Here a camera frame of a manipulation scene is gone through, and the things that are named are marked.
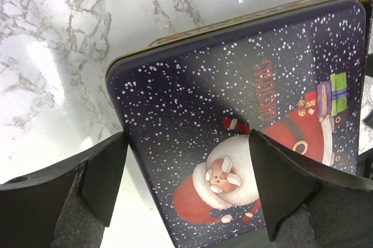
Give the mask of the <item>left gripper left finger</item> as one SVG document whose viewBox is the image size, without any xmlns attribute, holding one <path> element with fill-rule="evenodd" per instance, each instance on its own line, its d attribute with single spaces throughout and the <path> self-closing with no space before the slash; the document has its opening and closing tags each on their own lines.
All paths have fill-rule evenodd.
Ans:
<svg viewBox="0 0 373 248">
<path fill-rule="evenodd" d="M 124 171 L 119 132 L 1 184 L 1 247 L 100 247 Z"/>
</svg>

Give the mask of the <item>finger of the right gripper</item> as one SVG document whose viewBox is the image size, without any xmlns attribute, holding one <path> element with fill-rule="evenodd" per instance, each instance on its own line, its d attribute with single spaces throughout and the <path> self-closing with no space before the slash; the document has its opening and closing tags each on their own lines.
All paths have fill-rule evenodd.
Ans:
<svg viewBox="0 0 373 248">
<path fill-rule="evenodd" d="M 372 54 L 368 54 L 365 75 L 372 78 Z M 372 111 L 363 119 L 363 123 L 372 128 Z M 360 166 L 365 178 L 372 178 L 372 148 L 360 155 Z"/>
</svg>

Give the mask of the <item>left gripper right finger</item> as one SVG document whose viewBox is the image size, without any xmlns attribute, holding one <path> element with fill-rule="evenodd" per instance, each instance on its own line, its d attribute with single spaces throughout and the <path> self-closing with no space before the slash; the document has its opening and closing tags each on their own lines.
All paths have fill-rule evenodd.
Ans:
<svg viewBox="0 0 373 248">
<path fill-rule="evenodd" d="M 276 247 L 372 247 L 372 151 L 359 175 L 300 155 L 252 130 L 249 149 Z"/>
</svg>

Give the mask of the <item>square cookie tin box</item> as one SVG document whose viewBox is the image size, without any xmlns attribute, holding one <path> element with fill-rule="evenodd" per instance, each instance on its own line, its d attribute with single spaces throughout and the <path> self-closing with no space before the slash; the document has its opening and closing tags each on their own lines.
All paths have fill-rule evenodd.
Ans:
<svg viewBox="0 0 373 248">
<path fill-rule="evenodd" d="M 309 6 L 315 6 L 319 4 L 325 4 L 327 2 L 332 2 L 337 0 L 298 0 L 295 2 L 290 2 L 284 5 L 276 6 L 269 9 L 264 9 L 257 12 L 252 12 L 246 15 L 237 16 L 231 19 L 222 20 L 220 22 L 211 23 L 205 26 L 196 27 L 194 29 L 189 29 L 183 32 L 179 32 L 173 35 L 165 36 L 158 38 L 152 41 L 149 44 L 149 47 L 155 47 L 161 44 L 172 43 L 173 41 L 182 40 L 188 37 L 197 36 L 203 33 L 212 32 L 215 30 L 223 29 L 225 27 L 234 26 L 240 23 L 246 23 L 253 20 L 258 20 L 260 18 L 266 18 L 269 16 L 274 16 L 284 12 L 290 12 L 297 9 L 306 8 Z M 372 4 L 372 0 L 356 0 L 361 2 L 363 6 L 368 6 L 368 4 Z"/>
</svg>

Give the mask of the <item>gold tin lid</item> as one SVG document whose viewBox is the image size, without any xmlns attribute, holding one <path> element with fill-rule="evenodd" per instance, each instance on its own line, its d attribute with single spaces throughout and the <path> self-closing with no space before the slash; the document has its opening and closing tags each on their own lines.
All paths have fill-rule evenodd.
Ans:
<svg viewBox="0 0 373 248">
<path fill-rule="evenodd" d="M 372 4 L 337 0 L 111 63 L 108 94 L 175 247 L 264 227 L 253 129 L 356 172 L 371 15 Z"/>
</svg>

